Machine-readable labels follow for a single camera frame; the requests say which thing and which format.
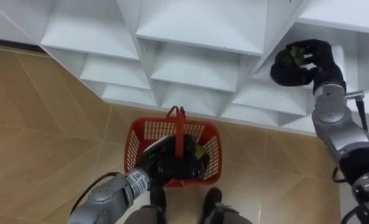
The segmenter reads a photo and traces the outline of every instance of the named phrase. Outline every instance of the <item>white shelving unit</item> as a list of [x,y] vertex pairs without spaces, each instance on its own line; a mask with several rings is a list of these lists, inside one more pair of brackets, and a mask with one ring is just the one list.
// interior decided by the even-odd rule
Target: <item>white shelving unit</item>
[[107,102],[302,134],[312,85],[279,86],[270,68],[286,44],[326,40],[369,121],[369,0],[0,0],[0,13]]
[[116,0],[56,0],[40,44],[139,59]]
[[268,1],[143,1],[136,35],[262,55]]
[[160,42],[151,78],[234,93],[239,64],[239,54]]

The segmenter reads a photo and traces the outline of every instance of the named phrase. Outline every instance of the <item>white wall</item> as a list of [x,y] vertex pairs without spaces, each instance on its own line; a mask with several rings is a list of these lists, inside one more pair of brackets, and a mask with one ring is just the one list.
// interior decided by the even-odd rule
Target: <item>white wall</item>
[[25,44],[35,44],[6,18],[0,14],[0,39],[20,42]]

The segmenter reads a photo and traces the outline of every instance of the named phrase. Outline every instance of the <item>black cable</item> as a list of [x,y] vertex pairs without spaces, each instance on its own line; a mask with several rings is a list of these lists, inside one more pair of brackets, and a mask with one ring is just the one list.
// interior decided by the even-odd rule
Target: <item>black cable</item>
[[107,178],[107,177],[115,177],[116,175],[118,175],[118,172],[109,172],[107,174],[102,175],[101,177],[99,177],[97,180],[95,180],[92,184],[90,184],[90,186],[81,194],[81,196],[79,196],[78,200],[75,202],[75,204],[73,205],[72,209],[71,209],[71,214],[73,211],[75,211],[75,209],[77,209],[79,203],[82,201],[82,199],[86,196],[86,194],[100,181],[102,181],[103,179]]
[[336,175],[338,174],[338,167],[334,168],[334,171],[332,171],[332,181],[334,181],[335,183],[341,184],[341,183],[346,183],[347,181],[345,179],[336,179]]
[[353,208],[350,212],[348,212],[340,222],[340,224],[347,224],[347,222],[354,216],[357,215],[358,212],[361,212],[361,207],[357,206]]
[[363,129],[368,132],[368,124],[367,119],[365,116],[365,107],[364,107],[364,101],[363,100],[356,100],[356,106],[358,110],[358,114],[360,115],[360,119],[363,125]]

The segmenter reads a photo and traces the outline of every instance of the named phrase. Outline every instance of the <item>red basket handle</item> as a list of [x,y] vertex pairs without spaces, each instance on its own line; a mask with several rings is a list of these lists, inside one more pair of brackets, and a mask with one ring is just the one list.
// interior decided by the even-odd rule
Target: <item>red basket handle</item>
[[181,106],[180,109],[178,106],[173,106],[172,109],[166,115],[167,119],[171,118],[172,112],[176,110],[176,146],[175,146],[175,155],[176,158],[183,158],[184,150],[184,121],[185,121],[185,111]]

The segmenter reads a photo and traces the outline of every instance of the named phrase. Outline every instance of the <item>wooden floor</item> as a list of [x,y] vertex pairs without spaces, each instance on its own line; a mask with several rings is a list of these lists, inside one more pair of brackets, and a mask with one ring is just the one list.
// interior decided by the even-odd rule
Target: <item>wooden floor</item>
[[[0,50],[0,224],[66,223],[92,180],[123,171],[126,132],[141,116],[164,113],[111,106],[51,58]],[[339,223],[334,165],[319,140],[214,123],[224,203],[254,224]],[[169,223],[196,223],[208,188],[168,190]]]

